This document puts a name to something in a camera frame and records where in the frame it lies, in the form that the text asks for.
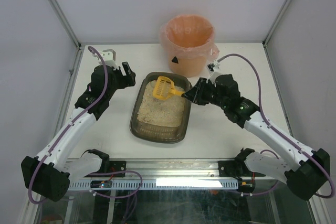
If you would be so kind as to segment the yellow plastic litter scoop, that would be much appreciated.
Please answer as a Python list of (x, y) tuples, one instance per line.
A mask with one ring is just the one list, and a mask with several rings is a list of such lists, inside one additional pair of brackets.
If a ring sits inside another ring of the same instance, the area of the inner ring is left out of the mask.
[(153, 97), (165, 101), (173, 96), (181, 97), (184, 94), (184, 91), (179, 91), (174, 82), (165, 76), (159, 76), (156, 80), (155, 87), (153, 89)]

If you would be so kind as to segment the dark grey litter box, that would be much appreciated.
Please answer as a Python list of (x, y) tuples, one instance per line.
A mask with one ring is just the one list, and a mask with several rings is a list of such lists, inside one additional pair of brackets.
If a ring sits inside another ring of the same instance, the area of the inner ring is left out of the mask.
[(147, 140), (147, 141), (156, 142), (156, 143), (166, 143), (166, 144), (178, 143), (184, 139), (186, 131), (187, 131), (187, 125), (188, 125), (188, 121), (190, 117), (190, 110), (191, 110), (191, 102), (189, 100), (184, 99), (185, 100), (184, 113), (183, 113), (181, 125), (178, 127), (155, 126), (152, 124), (140, 122), (137, 119), (137, 113), (138, 113), (139, 107), (142, 102), (142, 97), (144, 95), (145, 86), (150, 81), (157, 80), (159, 76), (165, 76), (165, 77), (170, 78), (174, 82), (175, 87), (179, 91), (186, 92), (192, 86), (186, 77), (180, 76), (178, 74), (167, 73), (167, 72), (149, 73), (142, 82), (142, 85), (138, 93), (138, 97), (134, 105), (133, 114), (132, 114), (131, 121), (130, 121), (130, 131), (132, 132), (134, 136)]

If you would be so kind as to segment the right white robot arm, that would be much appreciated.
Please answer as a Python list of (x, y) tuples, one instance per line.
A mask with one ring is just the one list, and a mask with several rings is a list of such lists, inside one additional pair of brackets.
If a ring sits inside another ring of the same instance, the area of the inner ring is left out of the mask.
[(261, 107), (241, 96), (232, 75), (220, 75), (214, 81), (199, 78), (182, 97), (197, 105), (220, 107), (231, 122), (261, 139), (280, 156), (264, 157), (248, 148), (240, 151), (235, 160), (251, 172), (286, 184), (302, 200), (316, 195), (330, 179), (330, 155), (322, 148), (313, 150), (274, 126), (262, 114)]

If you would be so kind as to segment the cat litter granules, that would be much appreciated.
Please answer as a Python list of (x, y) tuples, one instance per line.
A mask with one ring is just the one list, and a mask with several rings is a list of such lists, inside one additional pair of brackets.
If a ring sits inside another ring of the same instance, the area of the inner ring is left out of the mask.
[(156, 80), (153, 80), (145, 86), (137, 113), (138, 121), (163, 127), (180, 126), (185, 100), (178, 96), (173, 96), (165, 101), (158, 100), (152, 95), (155, 85)]

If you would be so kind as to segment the translucent pink bin liner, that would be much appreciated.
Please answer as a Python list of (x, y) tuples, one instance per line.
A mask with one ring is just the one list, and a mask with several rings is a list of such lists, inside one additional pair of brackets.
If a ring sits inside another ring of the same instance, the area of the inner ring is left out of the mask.
[(218, 58), (215, 45), (215, 28), (200, 15), (178, 15), (162, 25), (159, 39), (164, 50), (180, 59), (205, 57), (208, 61)]

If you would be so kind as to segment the orange trash bin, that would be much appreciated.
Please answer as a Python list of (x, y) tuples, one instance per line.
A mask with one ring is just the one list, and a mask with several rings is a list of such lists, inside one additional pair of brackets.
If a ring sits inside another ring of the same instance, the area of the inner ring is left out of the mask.
[(203, 70), (205, 64), (206, 64), (206, 58), (205, 57), (196, 57), (193, 59), (180, 59), (176, 56), (171, 56), (167, 54), (169, 59), (169, 65), (171, 70), (174, 73), (183, 75), (185, 77), (193, 77)]

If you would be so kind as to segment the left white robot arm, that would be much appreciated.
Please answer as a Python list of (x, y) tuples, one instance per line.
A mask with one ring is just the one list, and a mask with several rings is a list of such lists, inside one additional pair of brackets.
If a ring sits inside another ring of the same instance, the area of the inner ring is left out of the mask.
[(135, 76), (127, 62), (120, 67), (95, 67), (91, 81), (75, 103), (69, 120), (43, 150), (35, 157), (26, 156), (21, 163), (31, 203), (39, 203), (32, 193), (57, 202), (66, 194), (71, 183), (90, 174), (108, 173), (110, 157), (97, 149), (87, 151), (70, 164), (66, 161), (85, 132), (109, 107), (114, 93), (135, 86)]

